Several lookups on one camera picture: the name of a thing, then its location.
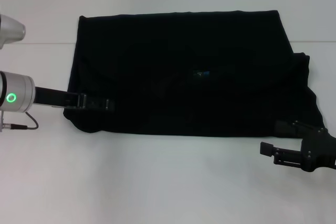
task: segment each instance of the white background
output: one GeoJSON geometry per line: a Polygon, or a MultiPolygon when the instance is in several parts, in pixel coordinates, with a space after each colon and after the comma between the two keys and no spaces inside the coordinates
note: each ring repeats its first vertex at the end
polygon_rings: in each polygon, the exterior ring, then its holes
{"type": "MultiPolygon", "coordinates": [[[[27,27],[0,51],[3,71],[66,90],[80,15],[269,10],[280,12],[295,52],[311,56],[309,86],[336,136],[334,0],[0,0],[27,27]]],[[[335,223],[336,171],[275,166],[261,141],[87,134],[62,110],[33,106],[37,131],[0,133],[0,223],[335,223]]],[[[24,114],[5,121],[31,124],[24,114]]]]}

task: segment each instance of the green led ring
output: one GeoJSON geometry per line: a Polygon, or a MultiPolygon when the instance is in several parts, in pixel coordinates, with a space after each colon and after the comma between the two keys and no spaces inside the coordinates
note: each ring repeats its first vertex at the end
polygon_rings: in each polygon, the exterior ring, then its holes
{"type": "Polygon", "coordinates": [[[14,93],[10,93],[7,97],[6,97],[7,102],[15,102],[16,100],[16,94],[14,93]]]}

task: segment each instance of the black towel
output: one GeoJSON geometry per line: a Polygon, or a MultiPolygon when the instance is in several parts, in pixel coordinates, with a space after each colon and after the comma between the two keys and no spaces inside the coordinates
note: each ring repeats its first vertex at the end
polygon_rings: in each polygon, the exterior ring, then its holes
{"type": "Polygon", "coordinates": [[[277,136],[275,122],[324,126],[277,11],[79,18],[68,91],[114,113],[65,110],[80,130],[277,136]]]}

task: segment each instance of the white tabletop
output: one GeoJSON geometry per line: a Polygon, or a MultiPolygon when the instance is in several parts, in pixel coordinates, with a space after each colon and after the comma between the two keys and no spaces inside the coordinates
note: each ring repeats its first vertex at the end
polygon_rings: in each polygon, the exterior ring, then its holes
{"type": "MultiPolygon", "coordinates": [[[[333,0],[0,0],[27,26],[0,51],[2,71],[66,90],[80,15],[278,9],[294,52],[311,56],[309,86],[336,136],[333,0]]],[[[34,105],[36,131],[0,133],[0,223],[335,223],[336,171],[305,173],[259,154],[261,141],[77,130],[61,109],[34,105]]],[[[5,121],[31,124],[24,115],[5,121]]]]}

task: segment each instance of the black cable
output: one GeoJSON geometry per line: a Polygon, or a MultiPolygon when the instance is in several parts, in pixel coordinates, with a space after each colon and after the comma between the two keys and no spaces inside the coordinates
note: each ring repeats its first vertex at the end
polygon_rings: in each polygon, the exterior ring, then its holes
{"type": "Polygon", "coordinates": [[[34,123],[36,124],[35,127],[27,127],[27,130],[37,130],[39,127],[38,122],[28,112],[26,112],[26,115],[29,116],[29,118],[32,119],[34,123]]]}

